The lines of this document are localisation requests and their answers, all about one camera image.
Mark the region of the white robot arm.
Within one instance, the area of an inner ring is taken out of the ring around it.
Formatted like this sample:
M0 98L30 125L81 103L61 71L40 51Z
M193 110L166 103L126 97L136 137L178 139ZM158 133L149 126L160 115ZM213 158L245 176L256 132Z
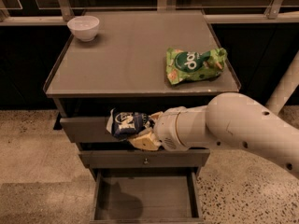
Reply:
M208 105L174 107L151 117L154 126L129 139L133 147L150 151L232 147L299 177L299 130L244 94L225 92Z

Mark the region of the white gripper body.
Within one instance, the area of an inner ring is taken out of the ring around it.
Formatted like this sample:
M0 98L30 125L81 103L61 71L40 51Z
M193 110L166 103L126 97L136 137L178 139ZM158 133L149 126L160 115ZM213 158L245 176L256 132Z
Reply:
M178 115L185 110L184 106L167 109L154 125L154 133L167 151L187 151L177 134Z

